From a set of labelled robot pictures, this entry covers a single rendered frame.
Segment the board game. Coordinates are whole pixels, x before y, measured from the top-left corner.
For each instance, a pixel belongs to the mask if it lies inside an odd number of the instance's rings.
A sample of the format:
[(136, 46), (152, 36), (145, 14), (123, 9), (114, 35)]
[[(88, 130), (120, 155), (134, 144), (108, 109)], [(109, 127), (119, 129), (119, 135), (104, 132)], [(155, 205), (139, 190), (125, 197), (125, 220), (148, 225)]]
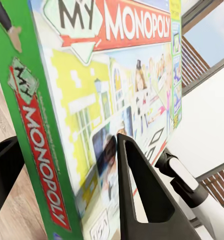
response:
[(154, 167), (182, 121), (181, 0), (0, 0), (0, 84), (48, 240), (111, 240), (117, 134)]

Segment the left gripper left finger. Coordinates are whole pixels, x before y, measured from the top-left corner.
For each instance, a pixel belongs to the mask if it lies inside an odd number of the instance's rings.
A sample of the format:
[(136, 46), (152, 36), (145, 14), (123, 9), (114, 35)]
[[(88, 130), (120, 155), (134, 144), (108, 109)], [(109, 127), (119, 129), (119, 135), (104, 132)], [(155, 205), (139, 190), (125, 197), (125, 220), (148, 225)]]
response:
[(17, 136), (0, 142), (0, 210), (24, 164)]

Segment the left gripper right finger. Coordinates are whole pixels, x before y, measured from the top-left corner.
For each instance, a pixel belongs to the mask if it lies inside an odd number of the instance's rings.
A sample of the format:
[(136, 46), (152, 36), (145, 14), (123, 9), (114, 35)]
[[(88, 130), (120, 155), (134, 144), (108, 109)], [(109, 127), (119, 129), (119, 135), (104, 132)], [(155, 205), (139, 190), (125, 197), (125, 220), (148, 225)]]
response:
[[(202, 240), (137, 142), (117, 134), (121, 240)], [(148, 223), (137, 220), (131, 168)]]

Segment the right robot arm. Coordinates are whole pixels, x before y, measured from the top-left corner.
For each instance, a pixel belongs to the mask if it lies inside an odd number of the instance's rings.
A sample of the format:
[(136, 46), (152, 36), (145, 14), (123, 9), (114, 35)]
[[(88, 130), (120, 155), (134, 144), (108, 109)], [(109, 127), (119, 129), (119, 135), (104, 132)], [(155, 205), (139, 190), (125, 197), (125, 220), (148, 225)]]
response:
[(162, 174), (174, 178), (170, 184), (196, 214), (213, 240), (224, 240), (224, 208), (192, 176), (177, 156), (164, 150), (155, 167)]

